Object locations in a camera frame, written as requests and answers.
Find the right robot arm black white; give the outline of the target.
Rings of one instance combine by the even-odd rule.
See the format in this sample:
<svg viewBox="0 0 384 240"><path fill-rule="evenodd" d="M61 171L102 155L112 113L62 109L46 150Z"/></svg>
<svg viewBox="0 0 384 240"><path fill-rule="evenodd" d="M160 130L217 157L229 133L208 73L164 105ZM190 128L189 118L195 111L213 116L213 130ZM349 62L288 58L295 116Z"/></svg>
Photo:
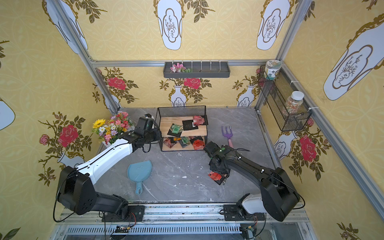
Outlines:
<svg viewBox="0 0 384 240"><path fill-rule="evenodd" d="M210 158L211 171L224 175L234 170L257 185L261 191L263 207L279 222L285 220L302 197L281 168L261 166L229 146L206 146L204 151Z"/></svg>

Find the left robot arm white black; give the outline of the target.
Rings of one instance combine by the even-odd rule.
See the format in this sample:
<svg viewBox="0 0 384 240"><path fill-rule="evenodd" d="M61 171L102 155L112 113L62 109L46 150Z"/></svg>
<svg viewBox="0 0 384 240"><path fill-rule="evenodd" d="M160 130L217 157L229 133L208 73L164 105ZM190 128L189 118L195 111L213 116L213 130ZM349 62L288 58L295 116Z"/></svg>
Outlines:
<svg viewBox="0 0 384 240"><path fill-rule="evenodd" d="M127 222L132 216L129 203L117 195L96 192L94 185L115 164L137 149L161 139L158 128L144 130L142 134L126 132L93 159L75 168L67 166L60 173L56 203L77 215L94 211L111 214Z"/></svg>

